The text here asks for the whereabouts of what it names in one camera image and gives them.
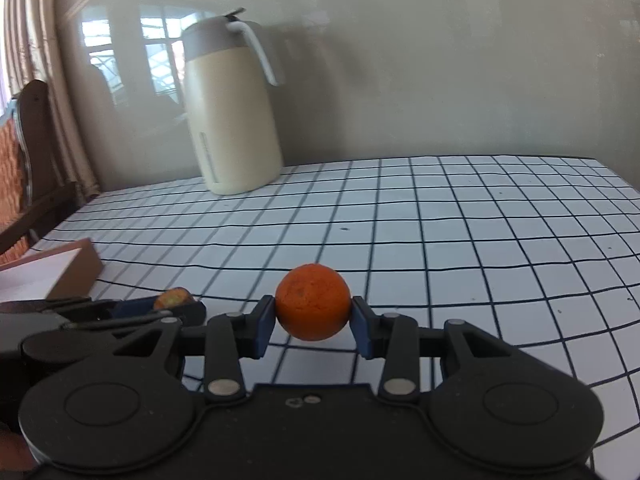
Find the orange tangerine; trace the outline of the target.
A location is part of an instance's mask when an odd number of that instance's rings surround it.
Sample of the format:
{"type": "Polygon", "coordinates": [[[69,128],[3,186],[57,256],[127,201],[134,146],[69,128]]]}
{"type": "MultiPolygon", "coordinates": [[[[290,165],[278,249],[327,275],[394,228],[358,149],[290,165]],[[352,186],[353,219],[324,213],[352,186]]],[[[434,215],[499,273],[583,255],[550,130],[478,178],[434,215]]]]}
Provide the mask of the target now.
{"type": "Polygon", "coordinates": [[[276,296],[280,325],[294,338],[320,341],[339,333],[349,320],[352,294],[336,271],[307,263],[288,272],[276,296]]]}

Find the brown kiwi-like fruit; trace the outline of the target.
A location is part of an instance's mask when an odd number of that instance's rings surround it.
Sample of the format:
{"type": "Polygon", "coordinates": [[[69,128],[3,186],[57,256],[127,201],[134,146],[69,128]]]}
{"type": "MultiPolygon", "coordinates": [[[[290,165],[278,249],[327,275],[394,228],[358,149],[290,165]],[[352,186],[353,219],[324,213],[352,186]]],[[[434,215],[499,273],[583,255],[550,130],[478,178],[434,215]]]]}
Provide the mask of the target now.
{"type": "Polygon", "coordinates": [[[154,310],[169,310],[176,307],[190,304],[193,301],[191,293],[183,287],[176,287],[162,292],[154,300],[154,310]]]}

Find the white cardboard box tray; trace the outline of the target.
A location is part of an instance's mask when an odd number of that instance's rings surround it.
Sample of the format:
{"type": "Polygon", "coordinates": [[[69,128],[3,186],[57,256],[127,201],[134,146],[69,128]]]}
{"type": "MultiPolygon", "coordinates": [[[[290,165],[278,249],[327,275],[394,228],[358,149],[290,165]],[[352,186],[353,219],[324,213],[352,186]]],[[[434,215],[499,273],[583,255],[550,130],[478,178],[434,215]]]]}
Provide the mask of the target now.
{"type": "Polygon", "coordinates": [[[87,296],[103,270],[88,238],[1,266],[1,301],[87,296]]]}

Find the wooden sofa with orange cushions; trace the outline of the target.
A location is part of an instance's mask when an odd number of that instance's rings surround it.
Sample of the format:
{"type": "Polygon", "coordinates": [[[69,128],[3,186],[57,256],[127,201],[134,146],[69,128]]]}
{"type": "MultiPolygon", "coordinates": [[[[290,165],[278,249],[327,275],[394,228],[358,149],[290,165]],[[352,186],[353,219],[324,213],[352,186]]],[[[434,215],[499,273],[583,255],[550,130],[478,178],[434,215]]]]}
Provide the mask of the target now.
{"type": "Polygon", "coordinates": [[[79,207],[55,144],[48,85],[29,81],[1,116],[1,262],[22,258],[79,207]]]}

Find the checkered white tablecloth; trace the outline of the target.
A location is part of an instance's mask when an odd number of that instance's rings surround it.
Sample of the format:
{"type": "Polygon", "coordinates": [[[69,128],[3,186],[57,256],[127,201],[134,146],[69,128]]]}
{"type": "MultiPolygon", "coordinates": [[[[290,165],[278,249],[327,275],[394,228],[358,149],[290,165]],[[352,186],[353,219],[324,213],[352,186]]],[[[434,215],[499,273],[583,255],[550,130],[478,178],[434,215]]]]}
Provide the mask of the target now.
{"type": "Polygon", "coordinates": [[[320,263],[378,312],[472,323],[581,380],[604,425],[589,463],[639,474],[639,191],[594,159],[422,156],[288,167],[233,197],[198,179],[107,192],[37,244],[88,238],[96,299],[187,289],[246,311],[320,263]]]}

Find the cream thermos jug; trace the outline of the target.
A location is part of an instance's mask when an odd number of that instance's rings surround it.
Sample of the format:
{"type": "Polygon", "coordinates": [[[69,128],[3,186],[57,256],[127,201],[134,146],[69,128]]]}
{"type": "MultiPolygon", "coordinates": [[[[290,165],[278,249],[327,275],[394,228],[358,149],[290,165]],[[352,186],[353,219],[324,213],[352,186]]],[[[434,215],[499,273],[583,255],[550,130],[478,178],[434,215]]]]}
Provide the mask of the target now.
{"type": "Polygon", "coordinates": [[[276,180],[283,157],[269,87],[284,84],[276,50],[244,10],[206,18],[183,31],[183,97],[206,188],[218,195],[276,180]]]}

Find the beige curtain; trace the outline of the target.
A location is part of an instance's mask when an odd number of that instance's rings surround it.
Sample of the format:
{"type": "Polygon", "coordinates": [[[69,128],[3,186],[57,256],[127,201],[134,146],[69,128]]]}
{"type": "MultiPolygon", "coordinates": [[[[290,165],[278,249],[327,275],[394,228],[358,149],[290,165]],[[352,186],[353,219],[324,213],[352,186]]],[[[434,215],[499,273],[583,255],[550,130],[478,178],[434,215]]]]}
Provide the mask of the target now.
{"type": "Polygon", "coordinates": [[[54,0],[2,0],[2,30],[9,86],[16,93],[34,79],[48,86],[58,169],[76,182],[85,198],[100,186],[88,159],[66,84],[54,0]]]}

